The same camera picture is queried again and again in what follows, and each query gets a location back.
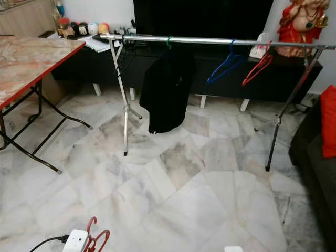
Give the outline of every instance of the black jacket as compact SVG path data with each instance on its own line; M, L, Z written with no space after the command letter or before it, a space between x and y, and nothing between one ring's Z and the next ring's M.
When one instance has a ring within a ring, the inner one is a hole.
M145 73L140 105L148 110L149 132L162 133L184 120L195 72L193 54L170 49Z

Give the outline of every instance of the green hanger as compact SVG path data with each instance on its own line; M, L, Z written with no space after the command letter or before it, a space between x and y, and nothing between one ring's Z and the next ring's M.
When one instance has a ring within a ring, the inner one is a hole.
M169 43L169 40L171 38L172 38L172 36L169 36L168 39L167 39L167 41L166 41L166 44L167 44L169 50L171 50L173 48L172 45Z

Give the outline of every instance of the red cushion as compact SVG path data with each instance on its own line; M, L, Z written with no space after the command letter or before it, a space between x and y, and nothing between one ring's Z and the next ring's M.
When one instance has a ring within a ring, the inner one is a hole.
M336 156L336 87L330 85L321 95L323 156Z

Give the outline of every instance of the television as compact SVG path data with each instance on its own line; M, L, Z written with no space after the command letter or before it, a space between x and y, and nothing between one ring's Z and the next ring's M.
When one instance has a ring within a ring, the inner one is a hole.
M256 40L273 0L134 0L138 34Z

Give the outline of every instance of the statue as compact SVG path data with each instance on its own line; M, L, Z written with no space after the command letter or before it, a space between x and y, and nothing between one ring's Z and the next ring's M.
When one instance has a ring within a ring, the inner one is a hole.
M292 5L286 8L280 20L278 30L279 42L307 43L318 39L322 29L328 25L324 11L328 9L330 0L291 0ZM303 57L303 48L278 47L277 52L286 57ZM307 55L312 49L306 49Z

